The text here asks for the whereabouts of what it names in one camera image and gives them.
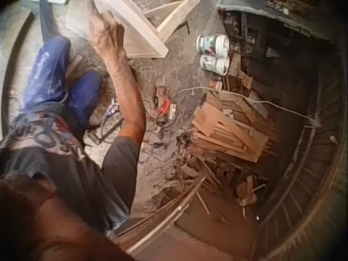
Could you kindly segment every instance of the man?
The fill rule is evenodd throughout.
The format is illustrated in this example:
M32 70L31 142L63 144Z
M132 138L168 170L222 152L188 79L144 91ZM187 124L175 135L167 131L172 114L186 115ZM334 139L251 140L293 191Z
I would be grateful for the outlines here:
M82 136L101 78L88 72L65 89L70 41L40 50L22 114L0 149L0 260L133 260L103 233L129 216L145 109L123 48L123 26L91 3L91 45L113 80L125 125L100 169Z

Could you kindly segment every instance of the t-shirt sleeve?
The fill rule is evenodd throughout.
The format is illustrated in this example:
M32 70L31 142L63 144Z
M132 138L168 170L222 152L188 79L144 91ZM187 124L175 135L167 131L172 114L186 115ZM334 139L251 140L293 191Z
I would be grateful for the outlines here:
M102 167L103 175L113 183L129 210L135 195L138 160L139 145L128 137L119 136L108 150Z

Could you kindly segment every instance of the paint bucket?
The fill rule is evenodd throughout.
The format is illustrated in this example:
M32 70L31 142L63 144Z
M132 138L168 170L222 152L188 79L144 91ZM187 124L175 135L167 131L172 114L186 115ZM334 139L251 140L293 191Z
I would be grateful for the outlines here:
M225 76L228 73L229 57L217 58L203 54L201 56L201 67L207 71L215 72L218 75Z
M229 53L229 39L227 35L223 34L200 35L196 41L196 48L202 54L226 58Z

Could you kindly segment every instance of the blue pants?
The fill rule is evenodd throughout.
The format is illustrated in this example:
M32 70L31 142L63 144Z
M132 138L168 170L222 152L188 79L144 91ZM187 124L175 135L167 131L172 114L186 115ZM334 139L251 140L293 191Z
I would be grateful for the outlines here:
M64 36L48 40L40 49L24 93L23 112L45 102L66 103L87 129L97 107L102 77L95 71L86 73L68 93L65 72L69 65L71 43Z

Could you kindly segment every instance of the power cord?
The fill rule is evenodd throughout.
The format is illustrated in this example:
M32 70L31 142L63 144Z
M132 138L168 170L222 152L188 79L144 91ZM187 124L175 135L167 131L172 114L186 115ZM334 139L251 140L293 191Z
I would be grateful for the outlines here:
M212 89L212 88L209 88L209 87L205 87L205 86L198 86L198 87L192 87L192 88L185 88L185 89L181 89L181 90L178 90L176 91L173 96L175 95L178 95L179 93L183 92L183 91L191 91L191 90L196 90L196 89L205 89L205 90L209 90L209 91L217 91L217 92L221 92L221 93L224 93L224 94L231 94L231 95L235 95L235 96L239 96L239 97L242 97L244 100L246 101L249 101L249 102L252 102L252 103L266 103L266 104L269 104L271 106L274 106L278 109L281 109L281 110L284 110L284 111L287 111L289 113L293 113L293 114L296 114L300 117L303 117L303 118L306 118L309 120L310 124L314 127L314 128L319 128L321 127L321 124L319 121L317 121L316 119L314 118L311 118L307 115L304 115L304 114L301 114L301 113L298 113L297 111L293 111L293 110L290 110L290 109L287 109L285 107L282 107L280 105L277 105L275 103L272 103L270 101L255 101L253 99L250 99L248 97L245 97L244 95L242 94L239 94L237 92L230 92L230 91L225 91L225 90L216 90L216 89Z

